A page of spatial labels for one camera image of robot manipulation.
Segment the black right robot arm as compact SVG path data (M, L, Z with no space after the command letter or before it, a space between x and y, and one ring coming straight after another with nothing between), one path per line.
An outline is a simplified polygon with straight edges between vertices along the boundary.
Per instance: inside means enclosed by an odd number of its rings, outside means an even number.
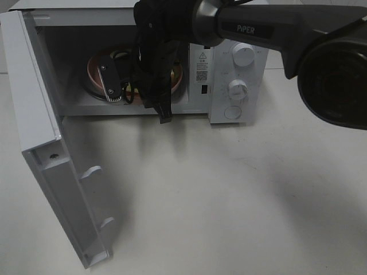
M170 72L181 42L234 40L281 54L306 107L321 120L366 129L366 8L250 1L138 1L130 79L146 108L171 121Z

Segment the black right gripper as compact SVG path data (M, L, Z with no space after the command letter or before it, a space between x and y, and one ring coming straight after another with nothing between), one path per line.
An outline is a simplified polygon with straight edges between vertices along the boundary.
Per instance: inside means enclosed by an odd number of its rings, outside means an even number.
M133 62L137 87L145 108L152 108L161 124L172 120L171 70L182 42L194 40L195 1L138 1L134 20L138 28Z

